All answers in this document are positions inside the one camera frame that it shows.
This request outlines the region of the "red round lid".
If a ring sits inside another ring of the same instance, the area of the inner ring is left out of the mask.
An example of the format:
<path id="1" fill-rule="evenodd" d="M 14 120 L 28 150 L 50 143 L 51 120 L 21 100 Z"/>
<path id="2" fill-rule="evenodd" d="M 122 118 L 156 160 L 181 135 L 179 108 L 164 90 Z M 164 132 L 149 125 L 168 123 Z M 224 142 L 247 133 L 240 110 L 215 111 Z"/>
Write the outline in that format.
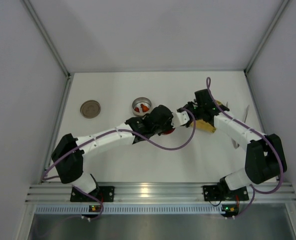
<path id="1" fill-rule="evenodd" d="M 174 130 L 175 130 L 175 129 L 173 128 L 173 129 L 170 129 L 170 130 L 164 131 L 164 132 L 162 132 L 162 135 L 169 135 L 169 134 L 171 134 Z"/>

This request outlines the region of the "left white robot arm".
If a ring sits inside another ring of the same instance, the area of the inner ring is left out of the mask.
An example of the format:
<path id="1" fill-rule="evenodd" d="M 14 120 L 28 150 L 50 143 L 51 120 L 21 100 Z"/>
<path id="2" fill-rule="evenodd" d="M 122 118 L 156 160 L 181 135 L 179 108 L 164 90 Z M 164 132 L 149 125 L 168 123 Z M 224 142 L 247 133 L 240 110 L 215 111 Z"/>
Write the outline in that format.
<path id="1" fill-rule="evenodd" d="M 87 161 L 119 146 L 146 141 L 154 135 L 169 134 L 191 120 L 186 110 L 172 112 L 159 105 L 144 116 L 129 118 L 119 126 L 100 133 L 79 137 L 68 133 L 60 139 L 51 155 L 60 182 L 93 194 L 99 187 L 95 177 L 84 170 Z"/>

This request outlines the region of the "metal serving tongs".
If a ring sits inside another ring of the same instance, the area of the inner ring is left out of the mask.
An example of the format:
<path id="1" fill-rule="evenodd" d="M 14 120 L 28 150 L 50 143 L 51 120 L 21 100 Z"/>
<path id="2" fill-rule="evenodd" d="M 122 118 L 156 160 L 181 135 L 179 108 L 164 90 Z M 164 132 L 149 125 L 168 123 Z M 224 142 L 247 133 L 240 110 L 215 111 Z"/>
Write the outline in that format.
<path id="1" fill-rule="evenodd" d="M 249 109 L 250 109 L 250 104 L 247 103 L 246 107 L 244 107 L 244 110 L 237 110 L 237 113 L 235 114 L 235 116 L 241 120 L 241 122 L 243 122 L 244 124 L 247 121 L 248 118 L 248 114 L 249 114 Z M 240 144 L 238 142 L 236 142 L 234 139 L 231 139 L 232 141 L 232 145 L 234 147 L 234 149 L 238 149 L 240 147 Z"/>

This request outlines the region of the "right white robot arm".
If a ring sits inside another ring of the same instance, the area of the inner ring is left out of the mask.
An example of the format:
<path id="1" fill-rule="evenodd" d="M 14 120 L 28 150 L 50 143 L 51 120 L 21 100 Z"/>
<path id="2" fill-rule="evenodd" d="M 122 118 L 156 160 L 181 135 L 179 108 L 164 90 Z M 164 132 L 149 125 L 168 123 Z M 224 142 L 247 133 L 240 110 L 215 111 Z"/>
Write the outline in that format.
<path id="1" fill-rule="evenodd" d="M 208 89 L 195 92 L 195 101 L 173 113 L 172 126 L 188 127 L 192 122 L 203 120 L 224 132 L 245 152 L 245 165 L 218 182 L 225 194 L 249 185 L 259 185 L 274 177 L 282 181 L 287 163 L 280 137 L 257 131 L 233 117 L 229 108 L 218 104 Z"/>

